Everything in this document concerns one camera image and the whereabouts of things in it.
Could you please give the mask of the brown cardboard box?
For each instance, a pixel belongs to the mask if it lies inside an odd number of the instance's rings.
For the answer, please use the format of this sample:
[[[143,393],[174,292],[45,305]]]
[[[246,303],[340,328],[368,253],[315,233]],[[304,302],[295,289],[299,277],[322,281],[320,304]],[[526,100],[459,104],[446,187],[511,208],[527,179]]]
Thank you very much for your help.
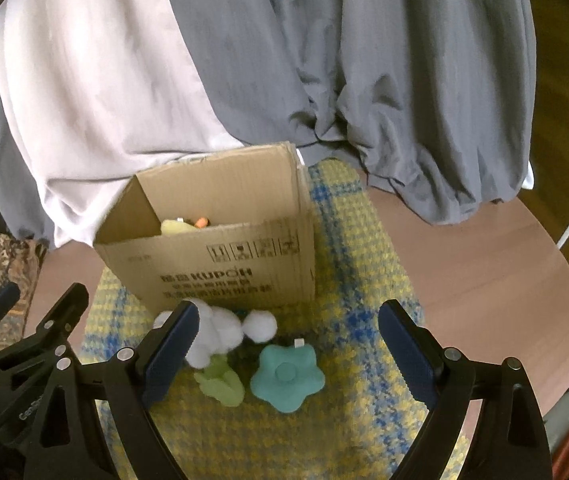
[[[201,217],[208,228],[161,234],[163,220]],[[153,313],[182,298],[237,310],[309,302],[316,284],[307,169],[284,142],[139,172],[94,249]]]

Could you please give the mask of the yellow blue woven mat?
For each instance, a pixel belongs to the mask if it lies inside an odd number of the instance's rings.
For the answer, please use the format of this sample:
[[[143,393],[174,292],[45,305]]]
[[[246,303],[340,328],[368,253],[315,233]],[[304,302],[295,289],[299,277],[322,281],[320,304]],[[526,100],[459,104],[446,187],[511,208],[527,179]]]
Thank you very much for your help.
[[[275,308],[277,342],[305,339],[324,387],[294,413],[245,396],[227,408],[181,370],[151,416],[191,479],[387,479],[426,419],[387,350],[377,314],[396,299],[423,309],[354,169],[328,159],[309,169],[316,296]]]

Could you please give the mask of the green plush toy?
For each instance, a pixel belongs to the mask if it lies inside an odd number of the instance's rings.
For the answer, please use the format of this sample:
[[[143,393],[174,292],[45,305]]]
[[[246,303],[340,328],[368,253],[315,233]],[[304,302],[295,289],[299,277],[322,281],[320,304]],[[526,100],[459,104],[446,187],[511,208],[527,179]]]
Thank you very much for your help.
[[[218,401],[226,408],[237,408],[245,397],[239,375],[230,367],[226,356],[214,354],[210,364],[194,373],[204,396]]]

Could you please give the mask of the yellow duck plush toy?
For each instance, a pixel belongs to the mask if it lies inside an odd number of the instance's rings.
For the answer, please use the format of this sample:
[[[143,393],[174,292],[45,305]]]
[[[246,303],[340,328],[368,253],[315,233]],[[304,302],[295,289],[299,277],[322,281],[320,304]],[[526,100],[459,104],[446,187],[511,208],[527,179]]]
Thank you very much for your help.
[[[205,217],[197,218],[196,221],[188,221],[184,218],[167,219],[161,223],[162,235],[176,235],[181,233],[191,233],[208,228],[211,221]]]

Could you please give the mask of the grey bed duvet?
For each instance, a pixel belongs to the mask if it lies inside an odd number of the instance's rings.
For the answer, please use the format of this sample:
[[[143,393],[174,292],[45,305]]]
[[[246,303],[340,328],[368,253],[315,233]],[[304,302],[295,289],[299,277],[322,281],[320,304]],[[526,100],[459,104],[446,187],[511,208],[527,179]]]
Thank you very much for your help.
[[[427,222],[526,181],[529,0],[170,0],[213,110],[242,146],[344,156]],[[0,233],[54,244],[0,98]]]

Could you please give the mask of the brown patterned cloth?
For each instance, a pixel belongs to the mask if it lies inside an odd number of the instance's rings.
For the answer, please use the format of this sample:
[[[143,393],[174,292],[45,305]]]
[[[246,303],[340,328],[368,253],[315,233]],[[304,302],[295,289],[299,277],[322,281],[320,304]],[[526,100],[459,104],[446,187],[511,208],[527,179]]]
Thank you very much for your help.
[[[44,262],[48,243],[41,240],[17,240],[0,234],[0,289],[7,282],[19,286],[19,301],[0,321],[0,350],[20,341],[30,305]]]

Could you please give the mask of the pale pink bed sheet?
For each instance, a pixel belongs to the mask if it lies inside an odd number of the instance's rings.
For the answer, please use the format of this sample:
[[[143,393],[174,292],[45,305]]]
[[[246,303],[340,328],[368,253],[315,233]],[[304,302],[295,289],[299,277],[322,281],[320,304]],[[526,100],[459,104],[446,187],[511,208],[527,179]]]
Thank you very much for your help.
[[[91,244],[137,172],[238,146],[170,0],[4,0],[0,98],[59,246]]]

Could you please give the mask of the white plush toy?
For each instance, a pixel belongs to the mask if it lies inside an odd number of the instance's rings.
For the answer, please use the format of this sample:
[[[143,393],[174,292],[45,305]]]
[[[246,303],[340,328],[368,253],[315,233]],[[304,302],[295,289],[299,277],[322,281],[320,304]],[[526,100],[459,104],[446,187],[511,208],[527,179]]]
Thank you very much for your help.
[[[186,354],[187,363],[197,370],[211,364],[213,356],[226,356],[237,349],[245,338],[264,344],[276,336],[278,323],[269,311],[252,310],[243,320],[231,310],[210,306],[205,301],[189,298],[199,311],[199,331]]]

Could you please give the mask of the teal star plush cushion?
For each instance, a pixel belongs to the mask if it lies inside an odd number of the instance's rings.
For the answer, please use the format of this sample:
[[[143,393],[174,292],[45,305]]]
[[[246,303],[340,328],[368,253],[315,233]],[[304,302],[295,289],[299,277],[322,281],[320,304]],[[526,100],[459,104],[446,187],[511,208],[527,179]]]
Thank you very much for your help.
[[[257,371],[250,381],[253,396],[283,414],[299,410],[324,386],[325,376],[311,344],[268,344],[260,352]]]

